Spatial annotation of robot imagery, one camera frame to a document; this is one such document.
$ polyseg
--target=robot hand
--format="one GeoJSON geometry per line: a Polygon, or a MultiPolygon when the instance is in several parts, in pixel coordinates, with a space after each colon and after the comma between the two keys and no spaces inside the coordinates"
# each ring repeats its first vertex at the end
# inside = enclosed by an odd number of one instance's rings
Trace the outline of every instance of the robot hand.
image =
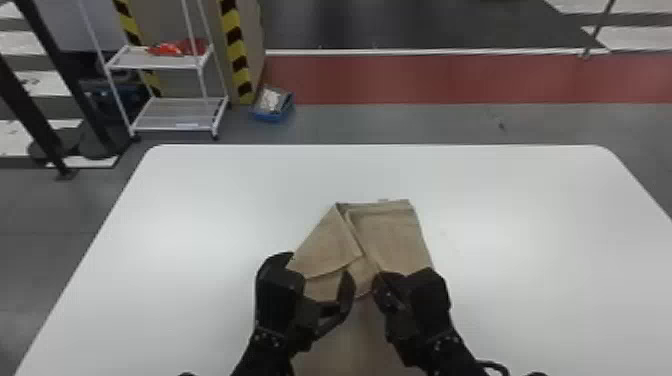
{"type": "Polygon", "coordinates": [[[290,359],[341,324],[350,313],[355,282],[343,273],[336,301],[303,295],[305,278],[285,268],[292,253],[266,259],[257,272],[254,331],[233,376],[293,375],[290,359]]]}
{"type": "MultiPolygon", "coordinates": [[[[509,376],[496,362],[476,360],[450,318],[450,297],[443,278],[426,268],[409,276],[381,272],[373,280],[373,299],[385,315],[387,341],[407,367],[431,376],[488,376],[492,369],[509,376]]],[[[546,376],[533,372],[528,376],[546,376]]]]}

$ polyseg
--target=yellow and black striped pole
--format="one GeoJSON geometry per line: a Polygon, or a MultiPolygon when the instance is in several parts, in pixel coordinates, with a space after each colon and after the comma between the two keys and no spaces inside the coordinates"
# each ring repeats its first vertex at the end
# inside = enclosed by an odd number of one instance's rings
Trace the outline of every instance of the yellow and black striped pole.
{"type": "Polygon", "coordinates": [[[241,104],[252,104],[254,88],[250,78],[250,68],[247,63],[247,48],[243,41],[243,31],[240,27],[240,13],[236,7],[236,0],[219,0],[222,30],[226,36],[226,55],[231,63],[233,85],[235,86],[241,104]]]}
{"type": "MultiPolygon", "coordinates": [[[[135,18],[133,18],[133,12],[131,12],[129,1],[130,0],[112,0],[117,13],[119,13],[121,27],[126,34],[126,39],[128,39],[128,42],[134,46],[142,46],[140,29],[138,28],[135,18]]],[[[152,90],[154,96],[160,97],[161,85],[159,84],[159,77],[156,75],[156,72],[152,70],[143,70],[141,76],[145,84],[152,90]]]]}

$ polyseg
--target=black pole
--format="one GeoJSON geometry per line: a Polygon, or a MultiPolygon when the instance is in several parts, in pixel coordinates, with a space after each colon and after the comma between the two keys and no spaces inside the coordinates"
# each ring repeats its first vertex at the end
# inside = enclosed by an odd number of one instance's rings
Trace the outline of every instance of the black pole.
{"type": "MultiPolygon", "coordinates": [[[[595,25],[595,30],[593,30],[593,34],[591,35],[593,39],[595,39],[596,41],[597,36],[600,34],[600,31],[602,31],[602,27],[607,22],[609,14],[611,14],[611,9],[614,7],[615,3],[616,0],[608,0],[607,5],[604,7],[604,11],[602,11],[602,14],[600,14],[600,18],[597,20],[597,25],[595,25]]],[[[583,50],[581,57],[584,59],[588,59],[590,57],[590,50],[591,50],[590,47],[586,47],[586,49],[583,50]]]]}
{"type": "Polygon", "coordinates": [[[40,145],[47,159],[56,166],[59,177],[64,180],[72,179],[76,172],[68,168],[61,159],[61,155],[64,154],[61,140],[51,129],[47,119],[30,98],[2,55],[0,55],[0,82],[2,82],[0,95],[35,142],[40,145]]]}
{"type": "Polygon", "coordinates": [[[51,61],[54,63],[56,70],[63,77],[63,81],[70,89],[72,96],[75,98],[75,101],[79,105],[79,108],[82,109],[84,114],[84,119],[89,123],[93,132],[96,134],[98,139],[103,144],[111,144],[112,139],[107,133],[105,128],[98,122],[98,116],[93,111],[91,104],[89,103],[86,94],[82,90],[82,87],[79,85],[77,76],[72,72],[71,65],[65,60],[61,50],[58,48],[56,41],[53,36],[47,29],[47,25],[44,24],[40,12],[33,0],[17,0],[14,1],[14,4],[19,8],[23,17],[28,21],[30,27],[33,29],[35,35],[42,43],[42,46],[47,51],[47,54],[51,58],[51,61]]]}

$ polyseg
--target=metal shelf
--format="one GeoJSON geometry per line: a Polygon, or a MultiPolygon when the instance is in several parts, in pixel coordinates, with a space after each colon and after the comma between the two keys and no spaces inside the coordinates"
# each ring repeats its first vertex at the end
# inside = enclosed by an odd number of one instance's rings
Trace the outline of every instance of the metal shelf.
{"type": "Polygon", "coordinates": [[[205,53],[201,56],[155,56],[147,52],[149,47],[129,46],[122,47],[107,64],[110,70],[119,69],[196,69],[205,66],[214,47],[208,45],[205,53]]]}
{"type": "Polygon", "coordinates": [[[132,125],[134,131],[212,131],[219,125],[229,97],[152,97],[132,125]]]}

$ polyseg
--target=red floor stripe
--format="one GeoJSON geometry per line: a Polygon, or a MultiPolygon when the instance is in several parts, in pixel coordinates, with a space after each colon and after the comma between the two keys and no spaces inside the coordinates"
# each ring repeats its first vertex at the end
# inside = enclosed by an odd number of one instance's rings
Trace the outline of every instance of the red floor stripe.
{"type": "Polygon", "coordinates": [[[273,56],[297,103],[672,103],[672,55],[273,56]]]}

